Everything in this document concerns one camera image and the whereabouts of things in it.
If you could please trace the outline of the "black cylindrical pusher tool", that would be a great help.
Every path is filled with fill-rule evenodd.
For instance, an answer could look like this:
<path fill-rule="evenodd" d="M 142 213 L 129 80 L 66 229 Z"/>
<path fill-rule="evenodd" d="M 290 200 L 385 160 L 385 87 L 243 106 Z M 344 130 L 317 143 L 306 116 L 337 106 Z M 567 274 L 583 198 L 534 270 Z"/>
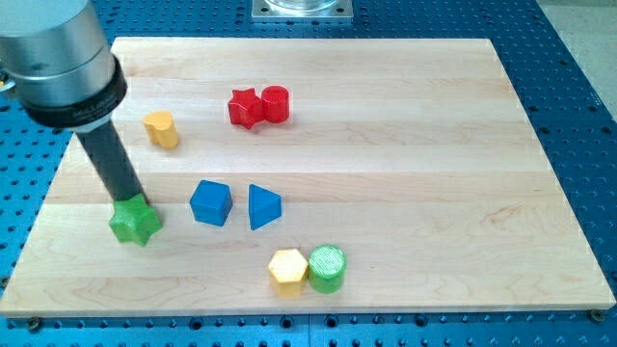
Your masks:
<path fill-rule="evenodd" d="M 120 136 L 110 120 L 90 132 L 78 133 L 77 138 L 113 201 L 130 200 L 144 193 Z"/>

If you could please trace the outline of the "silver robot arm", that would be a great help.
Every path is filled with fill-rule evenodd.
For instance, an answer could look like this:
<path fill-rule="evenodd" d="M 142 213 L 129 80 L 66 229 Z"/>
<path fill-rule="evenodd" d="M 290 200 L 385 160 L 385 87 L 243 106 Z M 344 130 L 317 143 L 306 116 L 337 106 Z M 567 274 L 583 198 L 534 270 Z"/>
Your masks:
<path fill-rule="evenodd" d="M 1 0 L 2 93 L 76 134 L 113 200 L 144 193 L 111 116 L 128 85 L 90 0 Z"/>

